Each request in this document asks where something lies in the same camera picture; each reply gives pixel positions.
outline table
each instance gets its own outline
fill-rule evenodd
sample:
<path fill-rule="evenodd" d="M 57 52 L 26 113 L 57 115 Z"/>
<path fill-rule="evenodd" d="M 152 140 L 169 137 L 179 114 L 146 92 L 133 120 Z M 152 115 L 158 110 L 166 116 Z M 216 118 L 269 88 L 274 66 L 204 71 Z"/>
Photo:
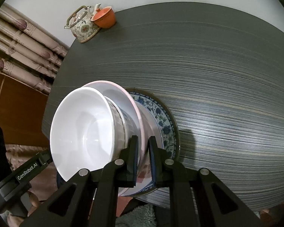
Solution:
<path fill-rule="evenodd" d="M 109 80 L 146 89 L 170 108 L 180 161 L 212 170 L 252 210 L 284 201 L 284 33 L 250 14 L 205 3 L 116 13 L 75 41 L 49 95 L 42 130 L 75 88 Z M 168 207 L 167 189 L 140 199 Z"/>

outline orange cup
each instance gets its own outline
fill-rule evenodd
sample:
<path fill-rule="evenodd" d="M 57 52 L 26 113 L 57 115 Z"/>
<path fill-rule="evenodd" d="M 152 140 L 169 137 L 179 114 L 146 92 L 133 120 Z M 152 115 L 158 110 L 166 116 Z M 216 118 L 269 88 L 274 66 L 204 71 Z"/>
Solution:
<path fill-rule="evenodd" d="M 91 21 L 99 27 L 107 29 L 116 23 L 116 17 L 111 6 L 108 6 L 101 10 L 97 10 L 97 13 L 91 18 Z"/>

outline teapot spout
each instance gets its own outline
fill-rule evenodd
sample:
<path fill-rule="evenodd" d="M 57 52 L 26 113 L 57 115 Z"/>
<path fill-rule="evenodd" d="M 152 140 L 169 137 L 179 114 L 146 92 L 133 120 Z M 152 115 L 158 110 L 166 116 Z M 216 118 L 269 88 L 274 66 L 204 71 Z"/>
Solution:
<path fill-rule="evenodd" d="M 97 10 L 100 8 L 100 5 L 101 5 L 101 3 L 98 3 L 98 4 L 95 5 L 93 15 L 95 15 L 97 13 Z"/>

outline metal pivot bolt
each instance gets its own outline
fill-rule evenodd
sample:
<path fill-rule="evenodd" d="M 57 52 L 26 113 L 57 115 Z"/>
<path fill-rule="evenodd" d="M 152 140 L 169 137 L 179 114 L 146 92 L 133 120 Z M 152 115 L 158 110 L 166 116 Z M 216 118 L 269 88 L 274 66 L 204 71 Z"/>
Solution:
<path fill-rule="evenodd" d="M 208 175 L 209 174 L 209 170 L 207 170 L 206 168 L 202 168 L 201 170 L 200 170 L 200 173 L 202 174 L 202 175 Z"/>
<path fill-rule="evenodd" d="M 116 159 L 116 160 L 115 160 L 115 164 L 118 165 L 118 166 L 123 165 L 123 163 L 124 163 L 124 160 L 123 160 L 123 159 Z"/>
<path fill-rule="evenodd" d="M 88 170 L 87 169 L 81 169 L 81 170 L 79 170 L 79 175 L 80 176 L 85 176 L 85 175 L 87 175 L 88 174 Z"/>
<path fill-rule="evenodd" d="M 165 164 L 171 166 L 173 164 L 173 160 L 172 159 L 166 159 Z"/>

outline floral teapot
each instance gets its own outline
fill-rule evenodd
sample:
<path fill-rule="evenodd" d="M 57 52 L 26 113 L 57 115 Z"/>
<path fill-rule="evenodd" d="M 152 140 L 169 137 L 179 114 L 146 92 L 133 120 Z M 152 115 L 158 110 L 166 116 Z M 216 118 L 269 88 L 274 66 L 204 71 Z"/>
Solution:
<path fill-rule="evenodd" d="M 79 7 L 68 19 L 66 22 L 66 26 L 64 29 L 70 29 L 73 35 L 79 40 L 79 42 L 84 43 L 91 39 L 99 30 L 98 27 L 94 22 L 91 21 L 93 15 L 97 13 L 96 10 L 99 10 L 101 4 L 96 4 L 94 7 L 93 12 L 91 13 L 90 8 L 91 6 L 81 6 Z M 77 15 L 77 13 L 81 9 L 85 9 L 83 13 Z"/>

